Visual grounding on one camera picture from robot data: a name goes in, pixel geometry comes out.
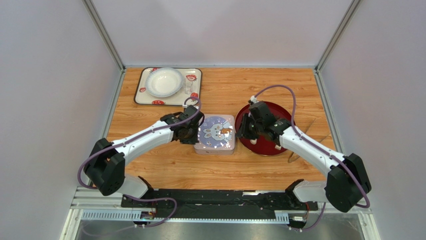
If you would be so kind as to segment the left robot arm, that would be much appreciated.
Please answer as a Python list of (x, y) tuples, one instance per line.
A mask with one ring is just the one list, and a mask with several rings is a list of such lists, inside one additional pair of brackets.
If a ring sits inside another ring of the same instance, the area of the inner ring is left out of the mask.
[(142, 177), (126, 174), (126, 166), (146, 152), (173, 141), (186, 145), (198, 143), (199, 124), (204, 116), (197, 106), (190, 105), (181, 112), (164, 115), (131, 136), (112, 142), (102, 138), (95, 143), (81, 172), (103, 196), (119, 193), (141, 198), (150, 187)]

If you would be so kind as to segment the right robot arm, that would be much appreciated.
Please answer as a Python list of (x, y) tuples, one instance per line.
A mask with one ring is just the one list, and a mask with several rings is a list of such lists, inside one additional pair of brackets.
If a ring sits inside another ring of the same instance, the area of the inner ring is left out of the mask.
[(345, 155), (325, 147), (302, 132), (292, 120), (273, 114), (266, 102), (252, 102), (238, 117), (236, 137), (247, 146), (265, 152), (287, 150), (299, 155), (324, 176), (324, 181), (299, 179), (287, 187), (290, 202), (331, 204), (347, 213), (353, 207), (369, 208), (367, 198), (372, 186), (361, 157)]

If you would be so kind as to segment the silver tin lid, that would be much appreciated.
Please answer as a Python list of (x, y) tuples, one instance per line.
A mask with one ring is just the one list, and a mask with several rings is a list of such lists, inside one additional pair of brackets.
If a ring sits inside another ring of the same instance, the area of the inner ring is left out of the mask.
[(235, 117), (226, 114), (206, 114), (198, 128), (198, 143), (194, 148), (236, 148)]

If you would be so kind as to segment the metal tongs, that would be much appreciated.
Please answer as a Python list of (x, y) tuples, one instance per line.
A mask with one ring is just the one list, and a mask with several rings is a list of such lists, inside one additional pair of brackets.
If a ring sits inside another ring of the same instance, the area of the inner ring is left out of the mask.
[(315, 118), (302, 131), (319, 143), (332, 138), (331, 131), (324, 118)]

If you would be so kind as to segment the square chocolate tin box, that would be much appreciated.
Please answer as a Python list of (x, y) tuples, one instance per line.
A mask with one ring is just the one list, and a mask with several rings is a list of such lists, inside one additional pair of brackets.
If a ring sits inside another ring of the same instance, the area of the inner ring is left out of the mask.
[(218, 155), (218, 156), (229, 156), (235, 151), (235, 148), (194, 148), (194, 151), (198, 155)]

